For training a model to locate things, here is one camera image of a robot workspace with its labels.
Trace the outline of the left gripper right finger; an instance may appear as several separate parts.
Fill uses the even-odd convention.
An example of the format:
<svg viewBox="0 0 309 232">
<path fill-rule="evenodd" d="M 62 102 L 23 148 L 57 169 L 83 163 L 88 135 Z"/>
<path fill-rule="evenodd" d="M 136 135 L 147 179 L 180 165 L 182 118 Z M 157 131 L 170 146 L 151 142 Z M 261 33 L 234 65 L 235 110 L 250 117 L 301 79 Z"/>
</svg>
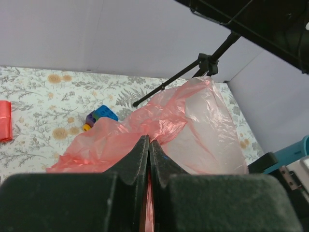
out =
<svg viewBox="0 0 309 232">
<path fill-rule="evenodd" d="M 156 232 L 301 232 L 279 181 L 267 174 L 191 175 L 149 146 Z"/>
</svg>

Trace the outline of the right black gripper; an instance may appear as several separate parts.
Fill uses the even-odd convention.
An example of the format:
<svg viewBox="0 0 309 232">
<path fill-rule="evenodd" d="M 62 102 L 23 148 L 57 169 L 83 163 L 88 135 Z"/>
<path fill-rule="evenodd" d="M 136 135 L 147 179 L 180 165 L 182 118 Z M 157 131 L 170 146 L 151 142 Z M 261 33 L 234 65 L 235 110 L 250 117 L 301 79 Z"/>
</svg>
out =
<svg viewBox="0 0 309 232">
<path fill-rule="evenodd" d="M 279 164 L 279 160 L 274 153 L 269 152 L 249 164 L 249 173 L 265 173 L 266 168 L 272 168 L 276 164 Z M 307 232 L 309 230 L 309 157 L 299 158 L 288 165 L 279 165 L 269 175 L 275 177 L 285 188 L 303 230 Z"/>
</svg>

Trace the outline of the red plastic trash bag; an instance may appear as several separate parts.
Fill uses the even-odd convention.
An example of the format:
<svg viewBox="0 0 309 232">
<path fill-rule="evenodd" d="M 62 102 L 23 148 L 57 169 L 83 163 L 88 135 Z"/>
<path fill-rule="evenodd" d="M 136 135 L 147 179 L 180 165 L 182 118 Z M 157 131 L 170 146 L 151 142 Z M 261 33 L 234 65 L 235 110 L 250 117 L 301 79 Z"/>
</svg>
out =
<svg viewBox="0 0 309 232">
<path fill-rule="evenodd" d="M 48 174 L 103 173 L 127 155 L 142 136 L 191 175 L 238 175 L 248 171 L 232 117 L 209 78 L 194 78 L 155 94 L 119 122 L 100 118 L 78 135 Z M 145 230 L 154 231 L 149 151 Z"/>
</svg>

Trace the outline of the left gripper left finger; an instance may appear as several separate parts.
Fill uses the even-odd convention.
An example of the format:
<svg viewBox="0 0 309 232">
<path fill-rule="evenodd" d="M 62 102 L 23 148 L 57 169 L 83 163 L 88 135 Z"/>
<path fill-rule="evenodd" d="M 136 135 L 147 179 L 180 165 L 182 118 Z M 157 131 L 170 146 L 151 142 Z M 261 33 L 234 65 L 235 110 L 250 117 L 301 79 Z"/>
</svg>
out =
<svg viewBox="0 0 309 232">
<path fill-rule="evenodd" d="M 0 187 L 3 232 L 142 232 L 149 137 L 103 173 L 15 174 Z"/>
</svg>

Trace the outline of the red trash bag roll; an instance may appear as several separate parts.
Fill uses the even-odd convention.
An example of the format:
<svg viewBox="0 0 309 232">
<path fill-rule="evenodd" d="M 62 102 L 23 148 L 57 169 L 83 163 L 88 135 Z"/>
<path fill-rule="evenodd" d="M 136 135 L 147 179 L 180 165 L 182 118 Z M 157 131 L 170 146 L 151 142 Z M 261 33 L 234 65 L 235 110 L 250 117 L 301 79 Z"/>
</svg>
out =
<svg viewBox="0 0 309 232">
<path fill-rule="evenodd" d="M 12 108 L 9 101 L 0 101 L 0 142 L 5 143 L 13 139 Z"/>
</svg>

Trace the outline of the teal plastic trash bin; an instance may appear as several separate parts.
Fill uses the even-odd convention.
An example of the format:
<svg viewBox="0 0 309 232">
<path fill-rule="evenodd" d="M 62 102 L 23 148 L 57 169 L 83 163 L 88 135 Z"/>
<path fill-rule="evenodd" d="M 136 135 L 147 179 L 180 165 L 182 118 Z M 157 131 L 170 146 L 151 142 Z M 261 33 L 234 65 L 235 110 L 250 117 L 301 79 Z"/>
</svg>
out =
<svg viewBox="0 0 309 232">
<path fill-rule="evenodd" d="M 301 141 L 289 145 L 274 153 L 278 162 L 267 168 L 263 173 L 269 174 L 281 166 L 287 166 L 305 156 L 309 155 L 309 136 L 305 136 Z"/>
</svg>

